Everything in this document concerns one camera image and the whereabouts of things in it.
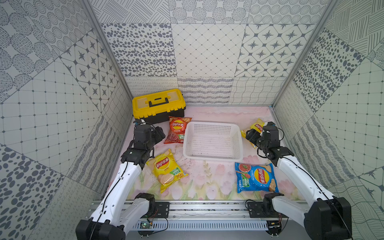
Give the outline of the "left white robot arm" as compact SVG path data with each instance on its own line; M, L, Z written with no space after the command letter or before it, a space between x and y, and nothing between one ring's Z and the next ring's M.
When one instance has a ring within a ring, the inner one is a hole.
M89 220L81 220L76 227L78 240L124 240L141 217L155 212L155 197L140 193L123 210L125 201L147 161L154 157L155 145L165 139L161 127L143 120L134 122L134 138L121 156L119 171L103 200Z

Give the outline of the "blue Lay's chip bag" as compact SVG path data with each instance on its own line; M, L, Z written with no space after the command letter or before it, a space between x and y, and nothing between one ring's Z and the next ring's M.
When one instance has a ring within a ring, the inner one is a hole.
M275 192L279 193L273 164L250 165L235 163L237 192Z

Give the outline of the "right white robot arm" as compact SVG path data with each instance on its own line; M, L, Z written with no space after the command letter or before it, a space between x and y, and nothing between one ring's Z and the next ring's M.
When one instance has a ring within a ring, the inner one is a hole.
M263 159L268 159L273 167L280 169L297 187L305 198L307 207L289 200L277 191L272 179L266 174L273 168L261 166L253 174L246 173L249 179L267 184L261 209L266 216L286 216L303 226L312 240L352 239L352 207L344 197L336 197L309 174L287 147L281 146L281 129L273 122L263 127L248 130L245 138L262 151Z

